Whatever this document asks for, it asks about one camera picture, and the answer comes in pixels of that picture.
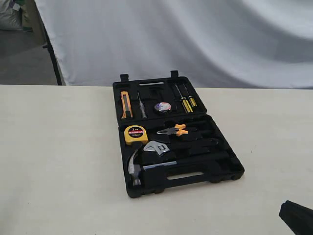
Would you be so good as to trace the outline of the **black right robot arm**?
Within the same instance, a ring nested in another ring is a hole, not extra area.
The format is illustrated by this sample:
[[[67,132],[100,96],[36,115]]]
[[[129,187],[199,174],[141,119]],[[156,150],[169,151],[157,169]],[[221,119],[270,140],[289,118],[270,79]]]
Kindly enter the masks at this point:
[[[313,235],[313,211],[287,200],[281,205],[279,217],[295,235]]]

